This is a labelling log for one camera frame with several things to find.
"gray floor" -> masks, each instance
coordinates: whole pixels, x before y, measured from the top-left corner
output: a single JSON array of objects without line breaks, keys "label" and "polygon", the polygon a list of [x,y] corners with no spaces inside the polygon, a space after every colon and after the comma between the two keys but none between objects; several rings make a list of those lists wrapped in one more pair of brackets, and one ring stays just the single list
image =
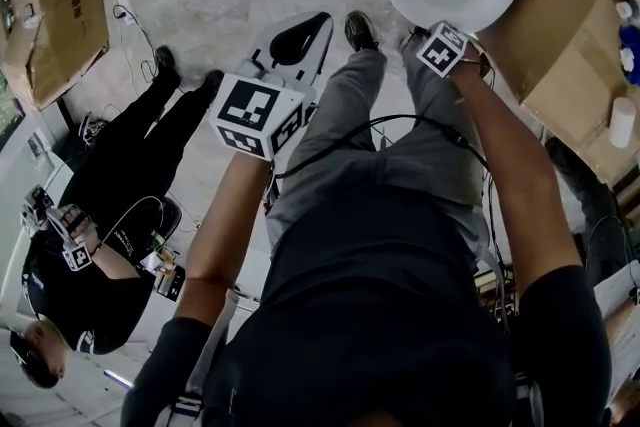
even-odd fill
[{"label": "gray floor", "polygon": [[[404,69],[395,50],[408,25],[389,0],[131,0],[131,3],[153,44],[168,44],[177,53],[185,87],[196,86],[211,68],[233,71],[255,36],[268,24],[299,12],[326,10],[336,20],[336,32],[327,56],[326,74],[317,83],[322,90],[327,76],[346,61],[351,51],[342,35],[342,20],[350,10],[361,9],[377,26],[381,49],[389,56],[386,82],[373,115],[413,112],[404,82]],[[140,62],[150,58],[148,46],[135,26],[122,25],[120,35],[118,22],[111,16],[113,4],[114,0],[105,0],[112,50],[66,95],[72,113],[77,117],[88,110],[106,118],[117,115],[136,98],[132,74],[138,92],[147,87],[140,72]],[[500,79],[496,90],[533,130],[540,130],[535,121],[519,110],[515,98]],[[398,138],[408,130],[408,123],[396,122],[385,130],[391,139]],[[176,249],[184,252],[188,247],[195,230],[194,222],[197,223],[206,212],[231,155],[204,122],[187,148],[172,189],[188,212],[180,227],[182,231],[171,241]],[[161,165],[161,160],[162,156],[158,155],[158,162],[153,165]],[[280,157],[279,166],[283,167],[285,163],[286,158]],[[581,215],[575,200],[567,194],[565,197],[571,224],[577,227],[582,222]],[[501,220],[498,224],[498,240],[508,257]],[[251,247],[240,282],[249,290],[259,291],[268,268],[269,252],[262,216],[259,216]]]}]

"black pants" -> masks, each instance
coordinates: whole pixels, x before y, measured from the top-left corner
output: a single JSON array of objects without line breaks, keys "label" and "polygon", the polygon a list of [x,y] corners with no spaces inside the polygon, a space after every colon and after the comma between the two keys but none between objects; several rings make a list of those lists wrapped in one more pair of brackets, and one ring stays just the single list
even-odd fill
[{"label": "black pants", "polygon": [[184,94],[149,132],[179,85],[176,72],[162,71],[140,98],[98,134],[93,153],[75,173],[60,206],[77,205],[99,227],[107,228],[141,198],[164,198],[184,148],[217,90],[215,84],[205,84]]},{"label": "black pants", "polygon": [[587,261],[589,285],[595,287],[627,265],[626,239],[620,222],[607,219],[602,221],[595,234],[593,231],[602,218],[619,218],[615,196],[559,139],[547,141],[546,148],[554,166],[582,206],[586,221],[582,233],[582,257]]}]

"gray pants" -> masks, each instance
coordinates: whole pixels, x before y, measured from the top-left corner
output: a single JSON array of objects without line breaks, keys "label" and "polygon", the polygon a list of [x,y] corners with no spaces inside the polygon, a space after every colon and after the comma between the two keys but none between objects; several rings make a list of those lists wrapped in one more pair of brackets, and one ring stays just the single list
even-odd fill
[{"label": "gray pants", "polygon": [[[414,36],[403,55],[416,113],[453,126],[478,148],[475,127],[458,90],[416,57],[423,43],[423,36]],[[381,53],[362,50],[331,77],[289,168],[369,121],[386,63]],[[482,212],[482,177],[482,165],[471,152],[452,145],[437,128],[426,123],[419,123],[393,146],[378,152],[371,130],[365,130],[350,145],[285,179],[282,195],[267,216],[269,239],[275,246],[310,208],[368,180],[431,194],[455,221],[471,251],[478,259],[483,258],[488,251],[489,231]]]}]

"bottle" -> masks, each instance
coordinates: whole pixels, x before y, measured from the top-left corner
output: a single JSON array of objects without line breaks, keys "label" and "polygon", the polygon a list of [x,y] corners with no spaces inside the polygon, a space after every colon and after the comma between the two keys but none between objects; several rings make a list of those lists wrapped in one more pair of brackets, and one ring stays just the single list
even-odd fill
[{"label": "bottle", "polygon": [[625,23],[640,26],[640,0],[622,0],[616,4],[616,11]]}]

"cardboard box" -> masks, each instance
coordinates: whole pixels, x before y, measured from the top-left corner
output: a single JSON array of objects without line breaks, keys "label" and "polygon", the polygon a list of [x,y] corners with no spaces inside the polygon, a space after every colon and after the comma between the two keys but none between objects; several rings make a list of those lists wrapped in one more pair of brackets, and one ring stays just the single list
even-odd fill
[{"label": "cardboard box", "polygon": [[640,122],[624,150],[607,135],[616,97],[640,112],[620,65],[616,1],[516,0],[479,34],[521,105],[610,184],[640,151]]},{"label": "cardboard box", "polygon": [[6,45],[0,31],[3,72],[14,95],[44,109],[108,49],[103,2],[10,0],[10,8],[15,21],[8,26],[5,14]]}]

